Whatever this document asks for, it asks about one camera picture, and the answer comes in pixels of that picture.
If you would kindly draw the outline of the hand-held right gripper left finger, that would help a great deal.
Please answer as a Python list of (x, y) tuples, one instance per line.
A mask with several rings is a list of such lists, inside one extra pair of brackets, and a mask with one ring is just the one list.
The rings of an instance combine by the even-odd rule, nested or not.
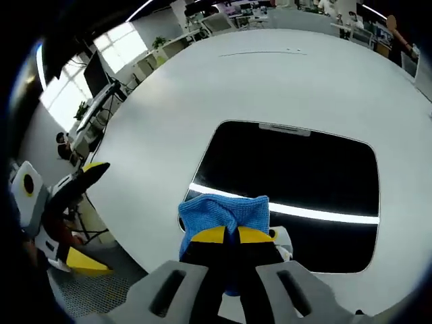
[(179, 261), (167, 261), (135, 283), (108, 323), (231, 323), (218, 315), (225, 290), (225, 227), (199, 232)]

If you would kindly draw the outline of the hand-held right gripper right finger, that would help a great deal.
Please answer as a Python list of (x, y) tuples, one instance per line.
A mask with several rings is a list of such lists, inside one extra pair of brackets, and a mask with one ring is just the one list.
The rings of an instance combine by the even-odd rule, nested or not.
[(296, 261), (283, 262), (273, 239), (238, 227), (240, 301), (247, 323), (353, 323), (331, 288)]

